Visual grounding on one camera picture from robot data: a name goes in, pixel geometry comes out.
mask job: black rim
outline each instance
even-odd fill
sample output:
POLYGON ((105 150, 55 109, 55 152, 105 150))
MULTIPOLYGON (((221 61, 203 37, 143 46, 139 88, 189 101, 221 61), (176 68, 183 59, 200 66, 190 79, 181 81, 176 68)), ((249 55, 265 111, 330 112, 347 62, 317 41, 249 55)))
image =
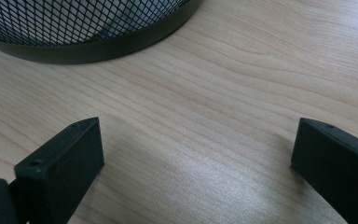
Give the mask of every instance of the black rim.
POLYGON ((9 55, 40 63, 95 63, 143 49, 166 37, 185 23, 201 0, 191 0, 173 14, 141 30, 93 43, 57 47, 32 47, 0 41, 0 50, 9 55))

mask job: black clamp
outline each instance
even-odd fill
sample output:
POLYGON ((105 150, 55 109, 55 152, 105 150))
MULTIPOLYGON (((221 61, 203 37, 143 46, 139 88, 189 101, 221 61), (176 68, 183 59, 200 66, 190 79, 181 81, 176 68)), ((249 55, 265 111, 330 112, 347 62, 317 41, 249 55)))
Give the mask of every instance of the black clamp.
POLYGON ((358 223, 358 138, 333 125, 301 119, 292 168, 348 223, 358 223))
POLYGON ((0 179, 0 224, 67 223, 102 167, 98 118, 68 126, 0 179))

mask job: screw hole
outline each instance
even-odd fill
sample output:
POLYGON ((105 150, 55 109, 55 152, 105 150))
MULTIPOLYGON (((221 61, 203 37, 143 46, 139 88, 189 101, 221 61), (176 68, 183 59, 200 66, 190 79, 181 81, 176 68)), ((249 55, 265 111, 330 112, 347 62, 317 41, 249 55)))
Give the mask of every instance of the screw hole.
POLYGON ((41 163, 42 163, 41 160, 31 161, 30 166, 35 167, 35 166, 40 165, 41 163))

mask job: metal mesh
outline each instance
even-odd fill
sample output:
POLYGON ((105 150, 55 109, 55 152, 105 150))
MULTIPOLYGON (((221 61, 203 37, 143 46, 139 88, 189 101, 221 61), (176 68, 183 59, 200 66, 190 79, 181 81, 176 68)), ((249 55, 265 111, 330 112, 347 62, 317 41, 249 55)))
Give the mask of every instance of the metal mesh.
POLYGON ((0 41, 65 46, 125 35, 188 0, 0 0, 0 41))

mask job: wood grain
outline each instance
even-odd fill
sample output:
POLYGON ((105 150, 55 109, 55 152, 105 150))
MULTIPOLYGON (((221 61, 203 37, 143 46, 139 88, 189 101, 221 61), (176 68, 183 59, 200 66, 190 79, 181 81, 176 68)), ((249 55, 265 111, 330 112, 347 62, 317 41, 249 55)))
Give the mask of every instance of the wood grain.
POLYGON ((205 0, 103 63, 0 52, 0 178, 90 117, 106 165, 70 223, 345 223, 289 165, 301 117, 358 136, 358 1, 205 0))

